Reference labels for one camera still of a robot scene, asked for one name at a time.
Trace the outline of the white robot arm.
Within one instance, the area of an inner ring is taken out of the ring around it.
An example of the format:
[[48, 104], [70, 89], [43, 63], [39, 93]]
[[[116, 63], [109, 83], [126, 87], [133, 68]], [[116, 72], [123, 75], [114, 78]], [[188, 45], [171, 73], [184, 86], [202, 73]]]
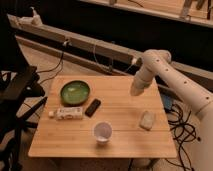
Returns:
[[192, 148], [195, 170], [213, 171], [213, 93], [174, 69], [167, 50], [146, 50], [141, 59], [142, 66], [134, 76], [131, 95], [143, 93], [154, 77], [159, 76], [200, 120], [201, 141]]

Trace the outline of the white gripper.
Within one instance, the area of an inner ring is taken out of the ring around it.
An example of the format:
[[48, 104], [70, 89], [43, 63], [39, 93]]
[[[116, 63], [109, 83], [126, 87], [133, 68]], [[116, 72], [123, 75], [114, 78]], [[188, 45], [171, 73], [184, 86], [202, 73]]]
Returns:
[[139, 87], [137, 87], [135, 84], [131, 85], [131, 89], [130, 89], [130, 94], [132, 96], [139, 96], [140, 94], [142, 94], [144, 92], [144, 90], [146, 88], [148, 88], [149, 85], [148, 84], [142, 84]]

